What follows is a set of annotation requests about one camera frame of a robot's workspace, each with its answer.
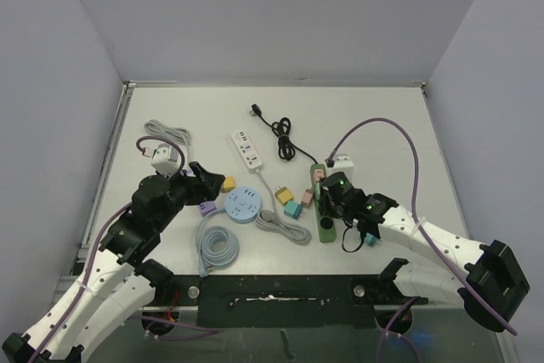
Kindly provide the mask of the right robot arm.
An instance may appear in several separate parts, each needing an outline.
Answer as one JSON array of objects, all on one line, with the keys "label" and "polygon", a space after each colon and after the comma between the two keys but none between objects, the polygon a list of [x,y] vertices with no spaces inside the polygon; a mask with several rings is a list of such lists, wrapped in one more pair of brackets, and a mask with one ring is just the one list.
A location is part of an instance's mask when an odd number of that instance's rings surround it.
[{"label": "right robot arm", "polygon": [[353,187],[344,173],[321,179],[316,196],[327,217],[430,262],[428,267],[407,263],[399,272],[382,277],[378,291],[384,300],[426,298],[464,308],[493,332],[515,332],[510,320],[530,284],[507,244],[498,240],[484,244],[443,230],[387,196],[367,195]]}]

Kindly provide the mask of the green charger bottom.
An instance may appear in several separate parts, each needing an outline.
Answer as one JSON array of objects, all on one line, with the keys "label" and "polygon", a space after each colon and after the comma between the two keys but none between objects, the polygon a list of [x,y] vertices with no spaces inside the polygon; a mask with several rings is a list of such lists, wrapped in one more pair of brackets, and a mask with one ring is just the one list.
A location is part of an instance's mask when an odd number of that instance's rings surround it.
[{"label": "green charger bottom", "polygon": [[316,182],[314,184],[314,202],[315,205],[318,207],[321,200],[321,182]]}]

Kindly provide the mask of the green power strip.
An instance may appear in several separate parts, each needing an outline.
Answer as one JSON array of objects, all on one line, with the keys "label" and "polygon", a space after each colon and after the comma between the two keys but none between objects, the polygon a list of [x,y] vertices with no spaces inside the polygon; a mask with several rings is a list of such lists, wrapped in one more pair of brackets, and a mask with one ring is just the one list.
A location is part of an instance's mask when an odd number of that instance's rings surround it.
[{"label": "green power strip", "polygon": [[[315,185],[315,181],[313,179],[313,171],[316,168],[324,169],[326,173],[326,166],[324,164],[313,164],[310,166],[309,176],[310,176],[312,189],[314,189],[314,185]],[[315,201],[314,201],[314,213],[315,213],[317,231],[318,231],[320,242],[333,243],[337,239],[337,231],[336,231],[334,220],[332,218],[322,217],[318,207],[315,205]]]}]

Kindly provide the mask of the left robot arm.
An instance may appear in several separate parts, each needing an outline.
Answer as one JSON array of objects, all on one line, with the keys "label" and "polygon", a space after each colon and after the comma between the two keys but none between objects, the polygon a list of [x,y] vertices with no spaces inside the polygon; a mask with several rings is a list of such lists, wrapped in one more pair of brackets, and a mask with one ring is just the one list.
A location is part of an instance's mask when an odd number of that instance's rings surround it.
[{"label": "left robot arm", "polygon": [[216,199],[225,177],[191,162],[191,173],[142,179],[131,201],[99,231],[82,273],[58,302],[2,350],[11,362],[85,362],[125,320],[173,294],[173,272],[150,258],[162,232],[189,206]]}]

